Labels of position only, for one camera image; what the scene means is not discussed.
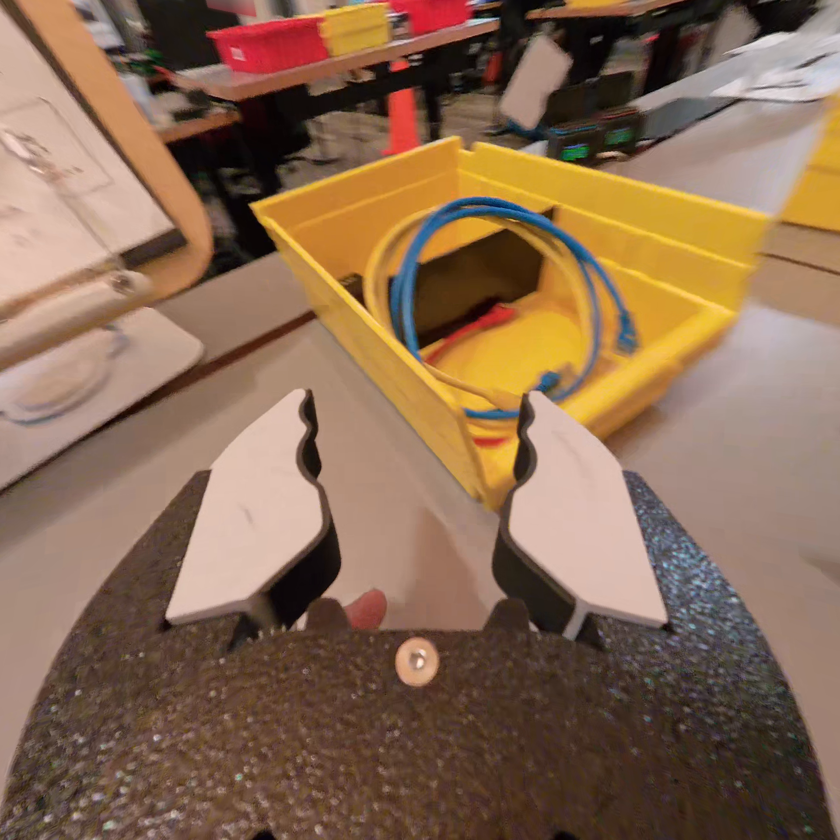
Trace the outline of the white flat panel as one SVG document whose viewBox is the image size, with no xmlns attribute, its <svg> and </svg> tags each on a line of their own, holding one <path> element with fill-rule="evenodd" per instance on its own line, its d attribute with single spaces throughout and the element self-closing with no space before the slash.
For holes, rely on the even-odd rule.
<svg viewBox="0 0 840 840">
<path fill-rule="evenodd" d="M 572 57 L 551 37 L 531 37 L 500 98 L 501 116 L 523 130 L 534 131 L 550 95 L 562 87 L 572 66 Z"/>
</svg>

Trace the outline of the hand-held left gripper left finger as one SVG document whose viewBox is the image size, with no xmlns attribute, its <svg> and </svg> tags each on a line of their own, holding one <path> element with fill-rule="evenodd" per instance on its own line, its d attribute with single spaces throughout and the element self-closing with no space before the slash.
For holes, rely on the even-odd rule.
<svg viewBox="0 0 840 840">
<path fill-rule="evenodd" d="M 338 534 L 311 390 L 298 388 L 213 462 L 164 619 L 246 616 L 292 629 L 337 579 Z"/>
</svg>

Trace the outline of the printed instruction sheet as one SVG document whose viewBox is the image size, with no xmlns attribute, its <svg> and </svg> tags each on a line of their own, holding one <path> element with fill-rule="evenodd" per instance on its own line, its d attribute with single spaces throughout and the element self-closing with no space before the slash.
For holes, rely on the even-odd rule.
<svg viewBox="0 0 840 840">
<path fill-rule="evenodd" d="M 185 244 L 43 52 L 2 10 L 2 309 L 110 258 L 135 268 Z"/>
</svg>

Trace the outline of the dark bin divider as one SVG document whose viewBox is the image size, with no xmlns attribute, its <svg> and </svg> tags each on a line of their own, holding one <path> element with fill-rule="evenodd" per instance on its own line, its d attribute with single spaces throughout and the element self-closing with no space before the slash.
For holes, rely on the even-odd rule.
<svg viewBox="0 0 840 840">
<path fill-rule="evenodd" d="M 421 349 L 537 290 L 543 255 L 508 230 L 420 265 L 414 322 Z"/>
</svg>

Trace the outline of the yellow plastic bin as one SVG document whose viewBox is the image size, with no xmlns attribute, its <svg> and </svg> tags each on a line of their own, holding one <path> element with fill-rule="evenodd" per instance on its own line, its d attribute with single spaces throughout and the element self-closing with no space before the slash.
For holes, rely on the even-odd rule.
<svg viewBox="0 0 840 840">
<path fill-rule="evenodd" d="M 549 386 L 600 439 L 654 405 L 737 320 L 765 214 L 451 138 L 251 205 L 311 308 L 457 482 L 497 510 L 518 405 Z M 539 285 L 421 349 L 420 265 L 501 230 Z"/>
<path fill-rule="evenodd" d="M 781 216 L 786 224 L 839 232 L 839 94 L 828 102 L 819 143 Z"/>
<path fill-rule="evenodd" d="M 324 12 L 318 31 L 329 56 L 339 58 L 376 49 L 392 40 L 388 3 L 363 2 Z"/>
</svg>

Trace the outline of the background work table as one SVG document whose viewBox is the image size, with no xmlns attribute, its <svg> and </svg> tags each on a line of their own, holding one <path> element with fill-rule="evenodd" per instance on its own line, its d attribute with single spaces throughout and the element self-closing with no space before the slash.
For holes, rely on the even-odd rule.
<svg viewBox="0 0 840 840">
<path fill-rule="evenodd" d="M 273 130 L 295 128 L 332 112 L 418 89 L 424 96 L 429 138 L 438 140 L 443 125 L 440 99 L 446 81 L 466 68 L 467 47 L 487 40 L 498 28 L 498 17 L 474 17 L 458 26 L 271 74 L 236 72 L 223 64 L 162 72 L 180 90 L 202 91 L 213 100 L 233 103 L 245 115 L 250 110 L 245 102 L 257 100 Z M 388 69 L 370 80 L 325 92 L 312 90 L 316 82 L 357 70 L 374 72 L 402 60 L 408 62 L 408 68 Z"/>
</svg>

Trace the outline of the person's left hand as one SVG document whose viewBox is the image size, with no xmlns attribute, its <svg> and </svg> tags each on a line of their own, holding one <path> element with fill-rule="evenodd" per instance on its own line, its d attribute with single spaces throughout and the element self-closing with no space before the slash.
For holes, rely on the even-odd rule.
<svg viewBox="0 0 840 840">
<path fill-rule="evenodd" d="M 374 631 L 382 626 L 387 611 L 387 599 L 383 591 L 369 590 L 344 606 L 350 627 L 356 631 Z"/>
</svg>

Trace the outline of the grey desk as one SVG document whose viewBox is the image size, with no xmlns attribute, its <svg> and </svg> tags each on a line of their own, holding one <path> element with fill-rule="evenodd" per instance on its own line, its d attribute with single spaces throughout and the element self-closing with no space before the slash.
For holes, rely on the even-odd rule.
<svg viewBox="0 0 840 840">
<path fill-rule="evenodd" d="M 607 443 L 744 598 L 811 730 L 838 820 L 838 276 L 768 259 L 723 343 Z M 2 789 L 82 608 L 187 478 L 311 387 L 343 552 L 329 591 L 378 587 L 384 627 L 478 626 L 501 592 L 496 517 L 315 322 L 278 255 L 161 304 L 213 371 L 2 494 Z"/>
</svg>

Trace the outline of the red plastic bin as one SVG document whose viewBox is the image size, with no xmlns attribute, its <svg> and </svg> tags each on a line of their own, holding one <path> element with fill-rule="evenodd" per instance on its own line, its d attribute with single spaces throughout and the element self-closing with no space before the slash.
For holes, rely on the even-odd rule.
<svg viewBox="0 0 840 840">
<path fill-rule="evenodd" d="M 468 1 L 386 1 L 395 14 L 406 16 L 412 36 L 464 25 L 472 17 Z"/>
<path fill-rule="evenodd" d="M 231 71 L 273 74 L 330 58 L 321 22 L 318 15 L 279 18 L 210 31 L 206 36 Z"/>
</svg>

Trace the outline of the instruction sheet on stand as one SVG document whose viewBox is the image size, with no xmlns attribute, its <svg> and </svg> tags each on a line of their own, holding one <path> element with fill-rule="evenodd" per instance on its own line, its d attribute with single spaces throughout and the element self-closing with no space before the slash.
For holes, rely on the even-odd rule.
<svg viewBox="0 0 840 840">
<path fill-rule="evenodd" d="M 186 373 L 202 342 L 154 305 L 213 253 L 200 197 L 72 2 L 2 2 L 184 237 L 126 268 L 116 258 L 2 309 L 1 487 L 12 486 Z"/>
</svg>

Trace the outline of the black device green display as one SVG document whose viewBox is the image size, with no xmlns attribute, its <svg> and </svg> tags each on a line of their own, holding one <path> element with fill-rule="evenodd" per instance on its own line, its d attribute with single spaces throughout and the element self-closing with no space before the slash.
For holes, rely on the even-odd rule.
<svg viewBox="0 0 840 840">
<path fill-rule="evenodd" d="M 593 166 L 602 147 L 602 130 L 594 123 L 549 129 L 545 156 L 553 161 Z"/>
<path fill-rule="evenodd" d="M 634 154 L 642 139 L 645 122 L 645 111 L 634 107 L 602 111 L 599 119 L 600 154 Z"/>
</svg>

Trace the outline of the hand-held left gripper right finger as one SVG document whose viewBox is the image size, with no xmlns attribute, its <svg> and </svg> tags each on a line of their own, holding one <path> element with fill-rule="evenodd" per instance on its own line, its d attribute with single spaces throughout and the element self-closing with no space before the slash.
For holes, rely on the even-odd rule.
<svg viewBox="0 0 840 840">
<path fill-rule="evenodd" d="M 593 617 L 663 629 L 669 617 L 624 473 L 545 394 L 521 399 L 514 484 L 492 573 L 537 630 L 570 640 Z"/>
</svg>

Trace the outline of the loose white papers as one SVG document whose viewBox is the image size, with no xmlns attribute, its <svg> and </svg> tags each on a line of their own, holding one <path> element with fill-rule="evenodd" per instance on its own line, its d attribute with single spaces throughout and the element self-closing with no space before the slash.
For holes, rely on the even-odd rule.
<svg viewBox="0 0 840 840">
<path fill-rule="evenodd" d="M 839 91 L 839 34 L 768 35 L 729 56 L 741 60 L 738 75 L 715 98 L 766 102 L 816 102 Z"/>
</svg>

